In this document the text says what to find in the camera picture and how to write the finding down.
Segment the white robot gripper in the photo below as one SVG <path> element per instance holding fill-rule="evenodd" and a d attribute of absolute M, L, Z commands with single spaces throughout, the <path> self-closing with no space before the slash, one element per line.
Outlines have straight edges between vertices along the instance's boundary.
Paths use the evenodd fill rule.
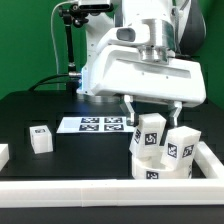
<path fill-rule="evenodd" d="M 121 109 L 128 126 L 136 126 L 135 101 L 168 104 L 169 121 L 178 126 L 178 117 L 185 107 L 195 107 L 206 98 L 200 64 L 170 58 L 168 64 L 140 60 L 136 48 L 109 45 L 97 55 L 89 68 L 82 70 L 78 93 L 121 97 Z"/>

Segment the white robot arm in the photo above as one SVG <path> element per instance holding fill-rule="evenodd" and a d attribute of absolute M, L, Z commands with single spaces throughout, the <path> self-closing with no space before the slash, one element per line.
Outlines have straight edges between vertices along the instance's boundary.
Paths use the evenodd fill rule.
<path fill-rule="evenodd" d="M 90 10 L 80 94 L 120 97 L 131 126 L 132 102 L 167 105 L 172 125 L 184 107 L 203 103 L 201 66 L 191 58 L 206 35 L 197 0 L 79 0 L 78 7 Z"/>

